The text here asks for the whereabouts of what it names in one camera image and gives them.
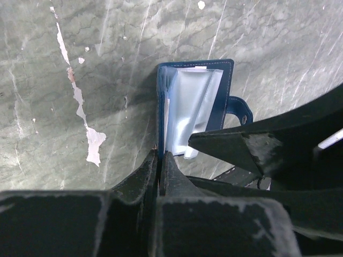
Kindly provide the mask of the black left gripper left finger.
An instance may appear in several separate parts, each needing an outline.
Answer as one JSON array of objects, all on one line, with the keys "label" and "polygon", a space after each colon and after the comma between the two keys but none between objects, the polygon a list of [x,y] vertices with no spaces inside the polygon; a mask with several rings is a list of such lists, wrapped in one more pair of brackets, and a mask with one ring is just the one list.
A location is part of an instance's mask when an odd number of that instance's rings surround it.
[{"label": "black left gripper left finger", "polygon": [[134,172],[111,189],[114,196],[127,205],[141,202],[148,189],[154,187],[157,163],[158,152],[152,149]]}]

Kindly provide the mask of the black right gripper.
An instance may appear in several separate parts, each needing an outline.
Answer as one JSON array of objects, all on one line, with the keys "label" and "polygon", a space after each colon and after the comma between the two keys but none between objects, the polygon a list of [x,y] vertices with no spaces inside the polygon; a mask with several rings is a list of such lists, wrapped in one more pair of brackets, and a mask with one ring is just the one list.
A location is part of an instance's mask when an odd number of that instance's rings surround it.
[{"label": "black right gripper", "polygon": [[189,145],[272,180],[244,194],[285,206],[294,229],[342,240],[342,86],[284,114],[249,125],[193,134]]}]

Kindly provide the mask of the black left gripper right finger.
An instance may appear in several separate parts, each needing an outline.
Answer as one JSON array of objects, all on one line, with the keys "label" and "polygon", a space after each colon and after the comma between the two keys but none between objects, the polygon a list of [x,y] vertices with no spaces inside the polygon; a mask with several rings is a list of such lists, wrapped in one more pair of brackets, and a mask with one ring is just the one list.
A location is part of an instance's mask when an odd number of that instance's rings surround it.
[{"label": "black left gripper right finger", "polygon": [[178,168],[174,156],[166,152],[160,173],[160,195],[175,198],[204,198],[204,192],[197,188]]}]

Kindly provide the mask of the blue leather card holder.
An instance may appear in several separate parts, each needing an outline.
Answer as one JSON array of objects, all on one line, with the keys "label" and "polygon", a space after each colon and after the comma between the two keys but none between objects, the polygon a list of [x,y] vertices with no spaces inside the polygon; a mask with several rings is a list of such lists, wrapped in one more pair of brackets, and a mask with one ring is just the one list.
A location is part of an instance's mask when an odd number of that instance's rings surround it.
[{"label": "blue leather card holder", "polygon": [[198,151],[188,140],[195,133],[221,130],[231,114],[241,125],[251,124],[247,103],[230,95],[234,70],[232,59],[166,62],[157,67],[158,96],[156,146],[165,152],[194,158]]}]

